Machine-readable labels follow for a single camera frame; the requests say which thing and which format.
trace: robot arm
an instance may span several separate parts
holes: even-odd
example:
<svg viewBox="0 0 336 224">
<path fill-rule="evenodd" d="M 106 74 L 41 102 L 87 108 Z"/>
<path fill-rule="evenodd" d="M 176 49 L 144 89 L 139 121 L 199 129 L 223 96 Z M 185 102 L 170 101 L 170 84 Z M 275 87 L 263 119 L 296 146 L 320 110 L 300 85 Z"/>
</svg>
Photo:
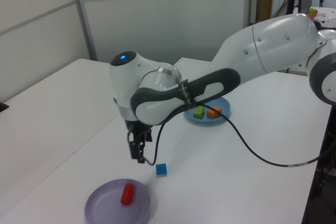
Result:
<svg viewBox="0 0 336 224">
<path fill-rule="evenodd" d="M 116 56 L 111 63 L 115 101 L 134 141 L 135 136 L 139 138 L 132 157 L 140 162 L 141 157 L 136 157 L 139 141 L 144 146 L 150 127 L 161 124 L 172 112 L 178 114 L 221 97 L 249 80 L 305 59 L 309 59 L 307 72 L 314 93 L 336 105 L 336 32 L 318 32 L 303 14 L 270 19 L 235 33 L 209 67 L 190 80 L 181 81 L 174 66 L 135 52 Z"/>
</svg>

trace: white table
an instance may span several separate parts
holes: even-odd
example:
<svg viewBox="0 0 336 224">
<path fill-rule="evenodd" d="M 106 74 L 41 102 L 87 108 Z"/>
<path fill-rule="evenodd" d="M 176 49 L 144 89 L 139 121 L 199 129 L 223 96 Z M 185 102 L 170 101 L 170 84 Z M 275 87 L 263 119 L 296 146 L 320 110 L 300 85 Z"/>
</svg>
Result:
<svg viewBox="0 0 336 224">
<path fill-rule="evenodd" d="M 311 8 L 314 8 L 318 11 L 318 16 L 316 16 L 314 20 L 325 21 L 327 19 L 336 18 L 336 8 L 314 7 L 314 6 L 312 6 Z M 297 14 L 298 9 L 294 8 L 293 13 Z"/>
<path fill-rule="evenodd" d="M 0 217 L 119 114 L 109 65 L 77 60 L 0 113 Z"/>
<path fill-rule="evenodd" d="M 184 78 L 209 62 L 182 58 Z M 330 106 L 310 90 L 307 77 L 272 73 L 226 96 L 231 120 L 262 157 L 299 163 L 316 157 Z M 153 136 L 159 127 L 154 127 Z M 280 168 L 245 148 L 229 124 L 199 126 L 180 114 L 165 127 L 155 167 L 130 158 L 126 127 L 118 115 L 44 179 L 3 218 L 9 223 L 86 223 L 83 209 L 101 184 L 133 178 L 148 186 L 150 223 L 300 223 L 316 163 Z M 154 143 L 144 154 L 153 158 Z"/>
</svg>

